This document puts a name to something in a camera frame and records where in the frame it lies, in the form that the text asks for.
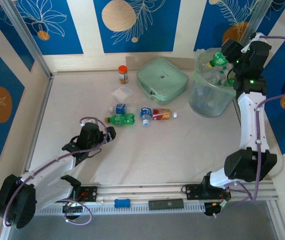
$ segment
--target plastic trash can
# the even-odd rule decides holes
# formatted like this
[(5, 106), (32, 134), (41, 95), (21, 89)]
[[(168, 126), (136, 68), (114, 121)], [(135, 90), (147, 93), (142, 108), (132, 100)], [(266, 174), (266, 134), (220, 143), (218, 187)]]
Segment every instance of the plastic trash can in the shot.
[(214, 85), (202, 76), (203, 64), (208, 63), (220, 48), (199, 49), (195, 53), (195, 70), (192, 74), (193, 87), (189, 96), (189, 104), (197, 114), (214, 118), (221, 115), (236, 96), (232, 86)]

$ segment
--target white table surface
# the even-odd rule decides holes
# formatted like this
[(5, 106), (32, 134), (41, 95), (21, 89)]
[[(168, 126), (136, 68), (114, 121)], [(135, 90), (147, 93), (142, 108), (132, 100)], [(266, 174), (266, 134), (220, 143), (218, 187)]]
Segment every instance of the white table surface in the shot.
[[(147, 98), (129, 72), (126, 84), (134, 95), (125, 103), (168, 108), (176, 119), (152, 121), (145, 127), (139, 116), (132, 126), (115, 126), (116, 138), (102, 152), (78, 165), (73, 173), (83, 184), (161, 184), (201, 181), (209, 171), (224, 166), (226, 156), (240, 142), (240, 124), (233, 104), (216, 118), (193, 112), (188, 97), (192, 87), (168, 105)], [(58, 74), (45, 109), (30, 170), (57, 155), (73, 136), (80, 133), (79, 119), (104, 120), (109, 107), (118, 101), (111, 93), (121, 86), (115, 71)]]

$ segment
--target mint green bag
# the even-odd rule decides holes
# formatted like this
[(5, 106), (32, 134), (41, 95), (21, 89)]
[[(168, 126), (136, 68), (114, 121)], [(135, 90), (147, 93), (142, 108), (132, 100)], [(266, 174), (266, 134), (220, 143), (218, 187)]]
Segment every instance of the mint green bag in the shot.
[(137, 72), (137, 84), (160, 105), (169, 104), (186, 90), (188, 76), (163, 57), (158, 57)]

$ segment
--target green plastic bottle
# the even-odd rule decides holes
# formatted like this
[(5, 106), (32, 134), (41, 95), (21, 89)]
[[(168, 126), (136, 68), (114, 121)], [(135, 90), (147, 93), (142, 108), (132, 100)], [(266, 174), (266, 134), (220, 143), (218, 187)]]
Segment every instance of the green plastic bottle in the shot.
[(135, 123), (135, 115), (132, 113), (127, 114), (115, 114), (111, 117), (106, 117), (104, 121), (107, 124), (113, 124), (115, 126), (121, 125), (133, 125)]
[(218, 51), (214, 54), (212, 60), (208, 62), (206, 65), (210, 68), (215, 67), (215, 66), (223, 66), (228, 63), (227, 59), (225, 56), (222, 54), (222, 51)]

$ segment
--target water bottle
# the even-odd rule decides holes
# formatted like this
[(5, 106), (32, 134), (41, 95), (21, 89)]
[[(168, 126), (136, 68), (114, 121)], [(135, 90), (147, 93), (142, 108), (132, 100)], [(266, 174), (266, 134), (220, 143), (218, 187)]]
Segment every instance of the water bottle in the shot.
[(127, 114), (115, 114), (111, 117), (106, 117), (104, 121), (107, 124), (113, 124), (115, 126), (121, 125), (133, 125), (135, 123), (135, 115), (132, 113)]
[(152, 110), (148, 107), (143, 107), (140, 109), (140, 119), (144, 126), (149, 126), (149, 120), (153, 119)]
[(137, 106), (134, 104), (119, 103), (116, 106), (110, 106), (109, 111), (113, 114), (135, 114)]

